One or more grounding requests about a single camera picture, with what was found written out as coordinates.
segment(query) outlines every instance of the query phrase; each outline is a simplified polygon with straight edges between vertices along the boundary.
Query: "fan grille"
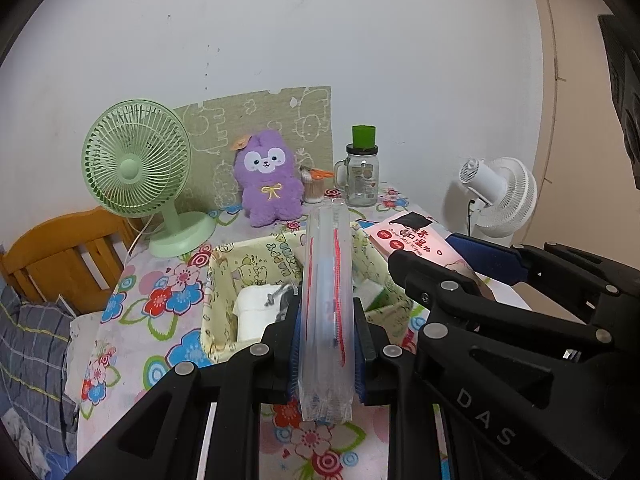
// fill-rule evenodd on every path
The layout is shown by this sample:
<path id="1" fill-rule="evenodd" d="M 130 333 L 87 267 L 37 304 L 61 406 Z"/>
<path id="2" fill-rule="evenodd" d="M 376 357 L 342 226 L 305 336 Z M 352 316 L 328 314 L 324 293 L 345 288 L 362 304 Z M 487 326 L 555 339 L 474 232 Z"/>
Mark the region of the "fan grille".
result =
<path id="1" fill-rule="evenodd" d="M 478 161 L 474 158 L 470 158 L 468 161 L 464 163 L 462 168 L 460 168 L 460 182 L 462 184 L 468 184 L 471 182 L 478 174 Z"/>
<path id="2" fill-rule="evenodd" d="M 477 225 L 488 236 L 504 238 L 529 219 L 538 198 L 538 187 L 529 170 L 516 158 L 497 158 L 487 165 L 507 179 L 507 191 L 500 203 L 482 209 Z"/>
<path id="3" fill-rule="evenodd" d="M 151 101 L 109 108 L 89 130 L 82 149 L 89 190 L 121 216 L 151 214 L 177 196 L 190 163 L 189 139 L 180 120 Z"/>

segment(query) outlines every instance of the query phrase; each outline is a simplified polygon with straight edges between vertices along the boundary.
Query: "cotton swab holder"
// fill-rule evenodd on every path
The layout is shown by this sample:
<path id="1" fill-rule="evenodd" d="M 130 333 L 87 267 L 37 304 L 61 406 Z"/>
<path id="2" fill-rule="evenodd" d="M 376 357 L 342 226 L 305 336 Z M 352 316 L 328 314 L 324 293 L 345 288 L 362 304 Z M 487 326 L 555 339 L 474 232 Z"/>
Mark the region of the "cotton swab holder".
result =
<path id="1" fill-rule="evenodd" d="M 322 202 L 324 200 L 324 188 L 326 187 L 324 180 L 333 176 L 334 174 L 330 171 L 300 166 L 300 178 L 305 188 L 303 200 L 308 204 Z"/>

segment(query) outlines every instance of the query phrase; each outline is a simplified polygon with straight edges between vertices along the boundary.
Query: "plaid blanket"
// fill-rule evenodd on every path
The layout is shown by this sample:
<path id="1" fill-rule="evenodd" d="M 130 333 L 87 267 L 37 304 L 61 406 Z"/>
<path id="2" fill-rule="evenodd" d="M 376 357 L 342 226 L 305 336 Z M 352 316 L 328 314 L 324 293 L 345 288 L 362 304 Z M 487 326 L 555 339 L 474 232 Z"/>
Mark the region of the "plaid blanket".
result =
<path id="1" fill-rule="evenodd" d="M 0 294 L 0 393 L 40 445 L 62 455 L 76 452 L 76 404 L 64 395 L 70 321 L 55 303 L 20 304 L 10 286 Z"/>

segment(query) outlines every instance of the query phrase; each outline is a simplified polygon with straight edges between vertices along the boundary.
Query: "glass jar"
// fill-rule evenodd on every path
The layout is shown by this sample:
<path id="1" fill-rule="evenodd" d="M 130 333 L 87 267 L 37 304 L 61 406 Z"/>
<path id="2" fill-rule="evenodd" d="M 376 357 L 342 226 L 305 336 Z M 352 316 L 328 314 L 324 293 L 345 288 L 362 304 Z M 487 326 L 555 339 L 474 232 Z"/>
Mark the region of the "glass jar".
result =
<path id="1" fill-rule="evenodd" d="M 347 205 L 370 207 L 378 201 L 378 147 L 354 148 L 347 145 L 347 158 L 334 169 L 334 186 L 344 193 Z"/>

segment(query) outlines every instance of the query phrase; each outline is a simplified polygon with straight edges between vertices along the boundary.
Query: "red string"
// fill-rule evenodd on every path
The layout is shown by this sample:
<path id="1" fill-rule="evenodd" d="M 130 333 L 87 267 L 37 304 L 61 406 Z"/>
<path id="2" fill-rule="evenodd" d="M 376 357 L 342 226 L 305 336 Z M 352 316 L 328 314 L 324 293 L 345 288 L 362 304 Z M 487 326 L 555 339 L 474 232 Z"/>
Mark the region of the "red string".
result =
<path id="1" fill-rule="evenodd" d="M 334 300 L 335 311 L 337 314 L 337 337 L 340 345 L 340 366 L 344 366 L 346 355 L 344 352 L 344 339 L 342 338 L 342 316 L 340 314 L 340 242 L 338 241 L 338 229 L 334 229 L 334 245 L 335 245 L 335 286 Z"/>
<path id="2" fill-rule="evenodd" d="M 314 239 L 311 238 L 311 241 L 309 242 L 309 259 L 306 262 L 306 264 L 309 267 L 309 274 L 308 274 L 308 281 L 306 282 L 306 312 L 305 312 L 305 340 L 306 340 L 306 326 L 308 325 L 309 322 L 309 295 L 311 294 L 311 283 L 312 283 L 312 276 L 313 276 L 313 271 L 314 271 L 314 266 L 311 264 L 311 262 L 313 261 L 313 254 L 314 254 Z"/>

